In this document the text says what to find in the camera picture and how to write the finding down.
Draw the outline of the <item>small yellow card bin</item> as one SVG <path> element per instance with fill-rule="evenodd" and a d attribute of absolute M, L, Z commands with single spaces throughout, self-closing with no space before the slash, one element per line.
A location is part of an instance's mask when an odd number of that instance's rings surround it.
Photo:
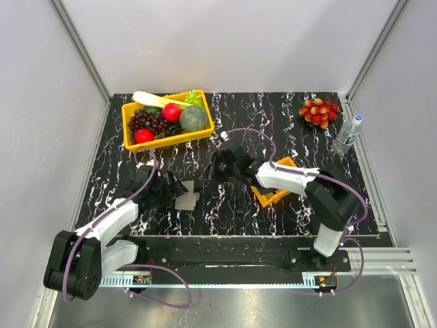
<path fill-rule="evenodd" d="M 287 156 L 277 161 L 277 164 L 296 167 L 293 160 Z M 275 189 L 273 192 L 260 193 L 257 187 L 251 186 L 252 192 L 254 192 L 255 197 L 258 199 L 259 203 L 263 208 L 267 207 L 269 204 L 276 204 L 285 196 L 291 194 L 290 191 Z"/>

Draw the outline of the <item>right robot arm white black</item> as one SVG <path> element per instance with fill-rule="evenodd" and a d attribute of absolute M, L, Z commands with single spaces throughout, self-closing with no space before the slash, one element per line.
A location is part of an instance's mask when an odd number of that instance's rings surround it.
<path fill-rule="evenodd" d="M 199 179 L 217 183 L 239 180 L 260 193 L 284 190 L 307 198 L 320 222 L 310 259 L 321 271 L 334 264 L 343 231 L 360 205 L 358 194 L 341 179 L 335 165 L 303 169 L 272 164 L 251 157 L 239 142 L 232 140 L 213 152 Z"/>

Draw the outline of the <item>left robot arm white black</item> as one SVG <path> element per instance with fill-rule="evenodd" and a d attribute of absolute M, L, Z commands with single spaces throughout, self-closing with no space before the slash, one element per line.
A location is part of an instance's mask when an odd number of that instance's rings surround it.
<path fill-rule="evenodd" d="M 62 230 L 53 241 L 43 285 L 67 297 L 88 300 L 102 278 L 128 265 L 140 270 L 148 262 L 147 243 L 119 232 L 147 210 L 172 203 L 188 189 L 171 171 L 150 165 L 120 191 L 112 205 L 73 232 Z"/>

